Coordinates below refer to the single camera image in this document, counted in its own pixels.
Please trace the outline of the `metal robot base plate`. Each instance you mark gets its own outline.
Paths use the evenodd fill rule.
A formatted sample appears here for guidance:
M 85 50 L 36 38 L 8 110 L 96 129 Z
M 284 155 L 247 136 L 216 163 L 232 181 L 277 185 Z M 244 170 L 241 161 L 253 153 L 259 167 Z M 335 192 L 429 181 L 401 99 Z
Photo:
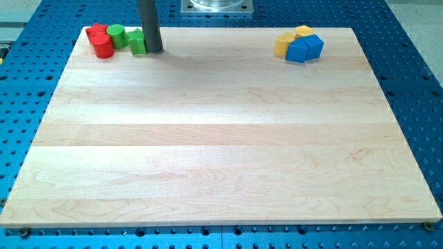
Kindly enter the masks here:
M 181 0 L 182 14 L 252 14 L 253 12 L 253 0 Z

